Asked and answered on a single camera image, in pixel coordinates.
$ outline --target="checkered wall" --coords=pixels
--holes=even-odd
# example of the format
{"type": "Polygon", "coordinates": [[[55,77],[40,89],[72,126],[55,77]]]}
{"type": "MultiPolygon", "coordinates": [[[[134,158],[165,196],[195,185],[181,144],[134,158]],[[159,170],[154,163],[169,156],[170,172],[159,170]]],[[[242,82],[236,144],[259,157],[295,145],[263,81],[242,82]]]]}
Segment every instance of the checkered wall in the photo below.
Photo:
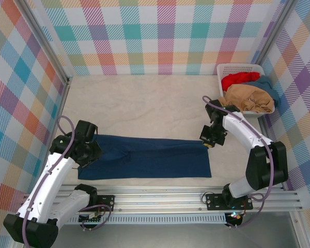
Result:
{"type": "Polygon", "coordinates": [[[275,10],[275,13],[271,19],[271,22],[269,24],[269,26],[267,27],[267,30],[265,31],[263,37],[262,37],[262,40],[261,42],[259,43],[258,47],[257,47],[257,50],[254,54],[254,57],[252,59],[252,63],[255,64],[256,63],[256,60],[259,56],[259,53],[263,50],[264,46],[265,46],[265,43],[266,41],[268,40],[269,38],[269,35],[272,33],[273,29],[274,29],[274,24],[275,22],[277,21],[278,17],[280,16],[284,6],[285,6],[285,3],[286,3],[287,0],[281,0],[277,9],[275,10]]]}
{"type": "Polygon", "coordinates": [[[280,12],[268,15],[278,0],[41,1],[79,75],[215,74],[251,60],[280,12]]]}
{"type": "Polygon", "coordinates": [[[42,30],[44,32],[44,35],[46,36],[48,42],[50,43],[54,53],[56,54],[58,60],[60,61],[61,65],[62,65],[62,68],[64,70],[64,72],[66,73],[67,76],[73,76],[71,74],[71,72],[69,71],[67,65],[66,65],[66,62],[63,60],[63,57],[62,57],[62,54],[60,53],[56,43],[54,42],[50,32],[48,31],[48,28],[47,26],[45,25],[43,19],[40,17],[40,14],[39,14],[39,11],[38,9],[36,9],[36,6],[33,2],[33,0],[26,0],[26,2],[28,3],[28,5],[30,6],[35,18],[37,19],[38,21],[38,24],[42,27],[42,30]]]}
{"type": "Polygon", "coordinates": [[[263,67],[281,97],[267,123],[287,147],[288,185],[299,192],[310,238],[310,0],[298,2],[263,67]]]}
{"type": "Polygon", "coordinates": [[[0,248],[5,215],[36,182],[63,88],[13,0],[0,0],[0,248]]]}

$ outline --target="white cloth surface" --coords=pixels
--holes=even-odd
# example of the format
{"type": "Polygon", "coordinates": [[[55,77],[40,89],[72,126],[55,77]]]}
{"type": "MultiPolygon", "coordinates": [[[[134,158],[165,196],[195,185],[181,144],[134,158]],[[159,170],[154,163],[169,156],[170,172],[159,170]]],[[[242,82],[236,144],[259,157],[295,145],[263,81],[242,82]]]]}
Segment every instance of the white cloth surface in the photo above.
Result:
{"type": "MultiPolygon", "coordinates": [[[[79,120],[96,124],[99,134],[198,140],[203,126],[209,125],[203,95],[212,99],[220,96],[217,76],[75,76],[63,115],[75,125],[79,120]]],[[[259,130],[257,118],[248,118],[248,121],[259,130]]],[[[61,126],[70,131],[66,121],[62,120],[61,126]]],[[[78,180],[78,171],[72,169],[64,184],[223,186],[244,176],[249,152],[232,134],[227,135],[224,146],[216,145],[208,152],[212,178],[88,181],[78,180]]]]}

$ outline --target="cable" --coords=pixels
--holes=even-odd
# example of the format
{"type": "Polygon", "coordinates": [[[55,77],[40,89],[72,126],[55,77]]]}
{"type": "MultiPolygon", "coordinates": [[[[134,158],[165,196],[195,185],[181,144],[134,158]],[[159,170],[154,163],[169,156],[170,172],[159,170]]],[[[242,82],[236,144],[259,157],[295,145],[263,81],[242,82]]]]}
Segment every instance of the cable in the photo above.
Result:
{"type": "Polygon", "coordinates": [[[246,226],[247,224],[249,224],[250,222],[254,221],[256,219],[256,217],[261,213],[263,207],[264,207],[264,203],[265,203],[265,200],[269,197],[270,193],[271,193],[271,190],[272,190],[272,186],[273,186],[273,178],[274,178],[274,162],[273,162],[273,157],[272,157],[272,153],[271,153],[271,150],[270,150],[270,147],[268,146],[268,144],[265,142],[265,140],[262,138],[262,136],[260,136],[258,134],[257,131],[255,131],[255,129],[246,121],[244,121],[242,118],[240,118],[239,116],[237,116],[236,114],[232,113],[231,111],[228,111],[226,110],[225,108],[222,108],[222,107],[218,107],[212,103],[210,103],[211,101],[211,98],[208,97],[208,96],[203,96],[202,97],[202,100],[208,104],[209,106],[217,109],[217,110],[220,110],[220,111],[223,111],[225,113],[228,113],[229,115],[233,116],[234,118],[236,118],[237,120],[239,120],[240,122],[242,122],[250,131],[252,131],[257,138],[259,138],[259,140],[263,143],[266,151],[267,151],[267,154],[269,156],[269,160],[270,160],[270,182],[269,182],[269,187],[268,187],[268,190],[266,192],[265,195],[261,194],[261,193],[254,193],[254,194],[250,194],[250,198],[257,201],[257,202],[262,202],[262,205],[260,206],[258,212],[254,215],[253,218],[251,218],[250,220],[248,220],[247,222],[241,224],[240,226],[235,226],[235,228],[240,228],[240,227],[243,227],[243,226],[246,226]],[[258,199],[256,198],[255,196],[256,195],[261,195],[262,198],[261,199],[258,199]]]}
{"type": "Polygon", "coordinates": [[[206,195],[207,193],[214,194],[214,193],[211,192],[211,191],[205,192],[205,193],[202,195],[202,197],[201,197],[201,202],[202,202],[203,204],[207,204],[207,203],[205,203],[205,202],[203,201],[203,197],[205,197],[205,195],[206,195]]]}
{"type": "Polygon", "coordinates": [[[103,226],[104,223],[106,223],[106,222],[109,220],[109,217],[110,217],[110,215],[112,214],[112,209],[111,209],[111,207],[108,206],[108,205],[103,205],[103,204],[94,205],[94,206],[90,206],[90,207],[83,208],[83,209],[81,209],[81,211],[87,210],[87,209],[91,209],[91,208],[97,208],[97,207],[100,207],[100,208],[103,207],[103,208],[108,209],[108,210],[109,210],[109,215],[108,215],[108,217],[107,217],[102,223],[96,225],[94,228],[86,228],[86,227],[84,226],[85,221],[83,221],[83,222],[82,222],[82,227],[84,228],[84,231],[85,231],[85,230],[88,230],[88,231],[96,230],[96,229],[100,228],[101,226],[103,226]]]}
{"type": "Polygon", "coordinates": [[[26,213],[25,213],[25,216],[24,216],[24,220],[23,220],[23,224],[22,224],[22,237],[23,237],[23,242],[24,242],[26,248],[30,248],[30,244],[27,242],[27,238],[26,238],[26,223],[27,223],[27,218],[28,218],[28,216],[29,216],[29,214],[30,214],[30,211],[31,211],[31,209],[32,209],[32,205],[34,204],[34,201],[35,201],[35,199],[36,199],[36,196],[37,196],[37,194],[38,194],[38,192],[39,192],[41,186],[43,185],[43,183],[44,183],[45,180],[47,179],[47,177],[51,174],[51,172],[55,169],[55,167],[59,164],[59,162],[65,157],[65,155],[66,155],[67,152],[69,151],[69,149],[70,149],[70,147],[72,146],[72,143],[73,143],[73,141],[74,141],[74,135],[75,135],[75,133],[74,133],[74,126],[73,126],[72,121],[71,121],[68,117],[63,116],[63,115],[61,115],[61,116],[59,116],[59,117],[57,118],[57,120],[56,120],[57,126],[58,126],[58,128],[61,130],[61,132],[64,133],[64,134],[65,134],[65,132],[63,131],[63,129],[61,128],[61,126],[60,126],[60,124],[59,124],[59,121],[60,121],[61,118],[67,120],[68,123],[70,124],[70,127],[71,127],[71,140],[70,140],[70,142],[69,142],[67,148],[66,148],[66,149],[64,150],[64,152],[62,153],[62,155],[61,155],[61,156],[58,158],[58,160],[53,164],[53,166],[48,170],[48,173],[45,174],[45,175],[43,176],[43,178],[42,178],[41,181],[39,182],[38,186],[36,187],[33,196],[32,196],[31,199],[30,199],[29,205],[27,206],[27,210],[26,210],[26,213]]]}

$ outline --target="black mounting plate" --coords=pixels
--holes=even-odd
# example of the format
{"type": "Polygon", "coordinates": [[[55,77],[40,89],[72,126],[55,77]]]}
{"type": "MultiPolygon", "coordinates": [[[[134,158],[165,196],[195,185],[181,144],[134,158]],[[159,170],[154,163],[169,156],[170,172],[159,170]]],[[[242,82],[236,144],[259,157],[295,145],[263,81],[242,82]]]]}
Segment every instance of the black mounting plate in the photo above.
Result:
{"type": "MultiPolygon", "coordinates": [[[[108,205],[108,206],[110,206],[111,210],[113,211],[114,210],[114,204],[115,204],[115,196],[114,195],[98,195],[97,204],[108,205]]],[[[108,209],[106,209],[104,207],[101,207],[100,210],[101,210],[101,212],[102,211],[108,212],[108,209]]],[[[92,211],[98,212],[98,209],[97,208],[91,208],[91,209],[85,210],[85,212],[92,212],[92,211]]],[[[82,222],[84,218],[85,218],[84,216],[79,215],[79,222],[82,222]]],[[[88,224],[88,225],[84,224],[84,226],[86,228],[94,228],[97,225],[97,224],[91,224],[94,222],[101,222],[101,215],[99,215],[96,218],[85,220],[84,223],[90,223],[90,224],[88,224]]]]}
{"type": "MultiPolygon", "coordinates": [[[[225,200],[222,194],[206,194],[205,202],[207,203],[208,210],[244,210],[243,203],[241,203],[241,205],[235,206],[234,208],[228,208],[225,204],[225,200]]],[[[252,200],[248,198],[248,196],[243,197],[241,202],[245,203],[246,210],[253,209],[252,200]]]]}

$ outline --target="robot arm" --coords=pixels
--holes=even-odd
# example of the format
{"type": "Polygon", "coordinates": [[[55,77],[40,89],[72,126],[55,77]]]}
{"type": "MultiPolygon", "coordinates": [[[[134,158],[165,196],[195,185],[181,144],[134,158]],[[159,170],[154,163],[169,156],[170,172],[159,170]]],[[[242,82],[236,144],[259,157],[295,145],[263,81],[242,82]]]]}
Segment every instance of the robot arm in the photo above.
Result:
{"type": "Polygon", "coordinates": [[[80,120],[75,129],[72,146],[55,169],[49,172],[49,169],[68,147],[71,133],[59,135],[53,140],[50,148],[51,154],[48,156],[45,168],[30,196],[16,214],[8,214],[4,220],[4,227],[8,230],[13,240],[24,243],[22,224],[28,212],[26,236],[29,244],[33,247],[51,247],[58,231],[71,216],[87,206],[97,204],[97,189],[80,184],[60,204],[53,206],[57,192],[73,165],[78,163],[80,167],[84,168],[100,158],[101,148],[96,141],[92,141],[95,131],[97,131],[95,125],[80,120]],[[29,201],[45,175],[47,175],[47,178],[41,185],[38,193],[36,193],[34,203],[29,209],[29,201]]]}
{"type": "MultiPolygon", "coordinates": [[[[218,100],[213,100],[210,103],[222,107],[218,100]]],[[[287,156],[286,147],[282,142],[273,142],[250,125],[254,129],[254,132],[251,131],[243,123],[247,122],[247,120],[238,108],[234,105],[225,106],[224,108],[233,112],[241,120],[217,108],[206,105],[206,111],[212,125],[210,127],[204,126],[200,139],[208,147],[214,147],[215,144],[223,145],[227,131],[229,131],[241,142],[246,151],[249,152],[245,176],[224,187],[222,195],[225,199],[225,204],[227,208],[232,208],[241,205],[241,201],[247,195],[269,186],[270,164],[268,154],[259,137],[270,147],[272,153],[274,160],[273,185],[287,181],[288,179],[287,156]]]]}

